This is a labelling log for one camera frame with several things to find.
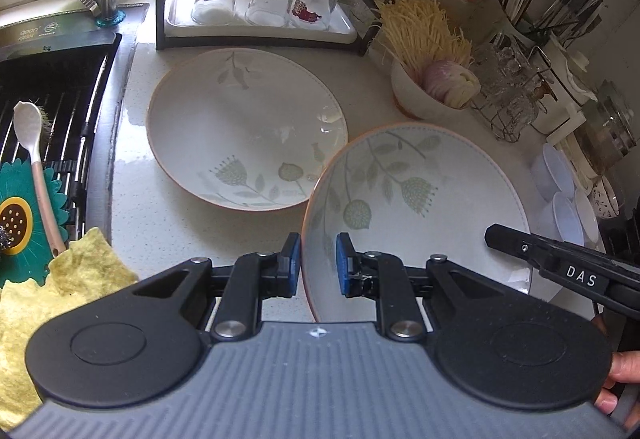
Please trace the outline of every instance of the speckled countertop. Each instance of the speckled countertop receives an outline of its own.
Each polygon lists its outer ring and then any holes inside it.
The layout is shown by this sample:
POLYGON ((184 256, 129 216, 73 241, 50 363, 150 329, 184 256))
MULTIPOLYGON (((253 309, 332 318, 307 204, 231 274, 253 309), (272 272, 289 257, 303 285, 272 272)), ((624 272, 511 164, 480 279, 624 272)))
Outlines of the speckled countertop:
MULTIPOLYGON (((301 230, 304 205, 265 213, 215 207, 181 190, 156 164, 145 129, 151 95, 173 67, 207 49, 157 52, 152 12, 139 33, 116 145, 114 249, 142 277, 194 256, 226 265, 244 253, 280 249, 290 231, 301 230)), ((350 140, 374 127, 406 120, 393 105, 389 78, 369 58, 331 50, 268 50, 301 64, 327 85, 344 111, 350 140)), ((536 231, 535 221, 545 203, 530 177, 529 163, 540 151, 542 137, 525 130, 514 145, 498 142, 470 113, 447 128, 476 143, 500 165, 520 196, 531 231, 536 231)), ((534 274, 533 295, 550 300, 558 291, 558 286, 534 274)), ((311 321, 302 281, 294 299, 265 302, 263 318, 311 321)))

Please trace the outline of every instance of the sink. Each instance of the sink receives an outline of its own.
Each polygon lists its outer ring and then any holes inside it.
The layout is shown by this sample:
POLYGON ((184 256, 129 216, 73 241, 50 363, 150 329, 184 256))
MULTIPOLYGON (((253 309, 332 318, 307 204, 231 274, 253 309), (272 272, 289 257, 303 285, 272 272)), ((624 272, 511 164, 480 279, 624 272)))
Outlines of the sink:
POLYGON ((122 9, 126 18, 112 28, 82 10, 0 29, 0 162, 28 159, 13 131, 14 105, 44 109, 52 130, 40 150, 68 196, 72 240, 94 226, 111 238, 115 135, 148 4, 122 9))

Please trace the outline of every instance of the plate with leaf pattern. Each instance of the plate with leaf pattern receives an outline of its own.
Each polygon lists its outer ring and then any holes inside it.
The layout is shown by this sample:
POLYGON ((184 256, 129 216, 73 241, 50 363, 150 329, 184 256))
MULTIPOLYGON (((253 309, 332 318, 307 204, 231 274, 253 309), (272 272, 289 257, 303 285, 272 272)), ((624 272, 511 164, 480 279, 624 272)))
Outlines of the plate with leaf pattern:
POLYGON ((348 141, 324 83, 248 48, 209 51, 172 70, 156 87, 146 128, 156 161, 178 185, 255 212, 306 201, 348 141))
POLYGON ((302 229, 302 275, 316 320, 374 321, 375 302, 340 294, 335 239, 424 267, 443 253, 455 263, 529 292, 531 270, 489 249, 494 223, 529 232, 507 176, 480 148, 441 127, 380 127, 345 146, 322 173, 302 229))

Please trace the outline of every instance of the human hand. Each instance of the human hand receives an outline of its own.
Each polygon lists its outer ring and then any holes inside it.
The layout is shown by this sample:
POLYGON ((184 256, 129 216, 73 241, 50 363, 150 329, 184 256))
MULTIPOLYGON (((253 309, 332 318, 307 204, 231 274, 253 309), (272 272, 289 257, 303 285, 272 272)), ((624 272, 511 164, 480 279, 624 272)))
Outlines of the human hand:
MULTIPOLYGON (((592 322, 604 334, 607 334, 607 328, 601 316, 596 316, 592 322)), ((605 414, 613 412, 618 404, 616 396, 607 390, 616 383, 640 383, 640 351, 613 353, 609 375, 595 402, 595 406, 605 414)), ((625 427, 632 428, 638 422, 640 422, 640 405, 636 403, 626 418, 625 427)))

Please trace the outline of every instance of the blue gripper pad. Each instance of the blue gripper pad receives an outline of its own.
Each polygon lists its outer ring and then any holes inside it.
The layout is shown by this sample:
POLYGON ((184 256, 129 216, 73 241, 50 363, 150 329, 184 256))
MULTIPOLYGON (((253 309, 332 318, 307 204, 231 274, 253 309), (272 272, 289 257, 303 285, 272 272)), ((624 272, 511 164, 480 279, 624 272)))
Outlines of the blue gripper pad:
POLYGON ((296 239, 291 260, 289 261, 289 288, 291 295, 295 296, 298 290, 298 277, 300 276, 300 237, 296 239))
POLYGON ((338 282, 343 296, 349 290, 349 261, 340 242, 340 235, 335 238, 335 267, 338 269, 338 282))

